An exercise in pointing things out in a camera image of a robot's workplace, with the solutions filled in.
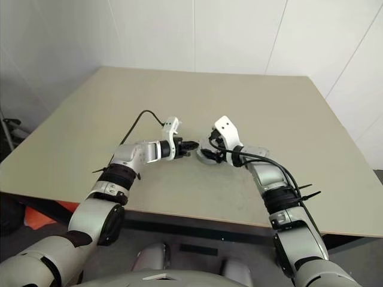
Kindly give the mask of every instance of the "orange object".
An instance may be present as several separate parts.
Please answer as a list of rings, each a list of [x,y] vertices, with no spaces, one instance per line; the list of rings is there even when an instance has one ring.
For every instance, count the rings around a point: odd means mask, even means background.
[[[67,201],[57,201],[60,203],[63,207],[70,210],[71,212],[74,212],[79,205],[79,203],[76,202],[67,202]],[[31,229],[36,230],[44,225],[55,223],[53,219],[45,216],[44,214],[38,212],[37,210],[26,206],[25,207],[25,217],[24,217],[24,223],[25,225],[31,227]]]

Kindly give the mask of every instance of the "cable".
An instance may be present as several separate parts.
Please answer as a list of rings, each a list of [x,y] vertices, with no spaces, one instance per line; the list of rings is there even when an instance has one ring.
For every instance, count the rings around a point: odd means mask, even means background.
[[[295,192],[296,196],[297,196],[297,199],[299,200],[299,204],[301,207],[303,207],[303,209],[305,210],[308,218],[310,219],[311,221],[311,224],[314,226],[315,230],[317,231],[317,233],[320,235],[320,231],[317,227],[317,225],[315,224],[315,221],[314,219],[312,218],[309,210],[307,209],[306,205],[304,204],[304,202],[302,201],[302,195],[300,193],[300,190],[299,190],[299,186],[296,182],[296,180],[294,179],[293,175],[282,165],[280,165],[279,163],[277,163],[276,161],[273,161],[267,157],[262,157],[260,155],[256,155],[256,154],[249,154],[247,152],[241,152],[241,151],[234,151],[234,150],[231,150],[231,149],[225,149],[225,148],[222,148],[220,146],[217,146],[215,145],[213,142],[212,142],[212,139],[211,137],[209,138],[209,143],[210,145],[219,150],[219,151],[224,151],[224,152],[229,152],[231,154],[239,154],[239,155],[244,155],[246,157],[253,157],[253,158],[256,158],[256,160],[247,160],[245,162],[243,162],[240,166],[244,166],[248,163],[252,163],[252,162],[255,162],[255,161],[259,161],[259,162],[264,162],[264,163],[270,163],[276,167],[278,167],[281,172],[283,173],[283,175],[285,176],[286,180],[287,180],[287,183],[289,186],[291,186],[291,183],[289,181],[289,178],[291,179],[291,181],[293,182],[293,185],[294,185],[294,188],[293,188],[293,191]]]
[[[152,116],[159,122],[159,124],[163,127],[165,124],[163,122],[160,121],[160,119],[155,115],[154,112],[152,112],[151,110],[149,109],[145,109],[143,110],[142,112],[139,113],[138,117],[136,118],[136,120],[134,121],[134,123],[132,124],[132,126],[130,127],[129,131],[126,133],[126,135],[124,136],[124,138],[122,139],[122,141],[120,142],[120,145],[124,144],[124,142],[126,141],[127,137],[132,133],[133,129],[136,127],[139,119],[141,118],[141,116],[146,113],[146,112],[149,112],[152,114]]]

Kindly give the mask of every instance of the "table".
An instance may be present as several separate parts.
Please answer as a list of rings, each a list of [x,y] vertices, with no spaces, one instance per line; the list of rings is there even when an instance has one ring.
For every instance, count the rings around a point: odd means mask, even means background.
[[[0,166],[0,190],[49,200],[82,201],[136,116],[153,110],[182,122],[185,140],[206,137],[227,115],[242,143],[264,146],[302,191],[328,234],[383,237],[383,187],[307,77],[204,74],[100,68]],[[144,115],[128,142],[160,139]],[[149,164],[126,209],[257,227],[270,226],[251,175],[189,158]]]

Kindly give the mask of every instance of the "floor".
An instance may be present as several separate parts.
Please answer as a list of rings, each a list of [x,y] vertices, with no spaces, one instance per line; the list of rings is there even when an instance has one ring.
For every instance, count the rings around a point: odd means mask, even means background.
[[[0,238],[0,261],[22,251],[40,239],[64,233],[66,228],[59,224],[47,225],[40,230],[22,227],[10,236]],[[175,236],[148,231],[121,231],[119,239],[109,247],[100,247],[84,268],[84,281],[109,274],[129,271],[137,253],[147,245],[166,242],[171,248],[171,268],[193,269],[218,273],[221,262],[227,257],[240,258],[252,273],[254,286],[292,286],[275,264],[272,248],[247,243],[233,243],[224,240],[210,240],[196,237]],[[180,251],[180,244],[190,244],[218,249],[218,255],[202,255]],[[330,259],[340,265],[360,285],[381,287],[383,282],[383,239],[366,239],[364,244],[337,248],[330,253]]]

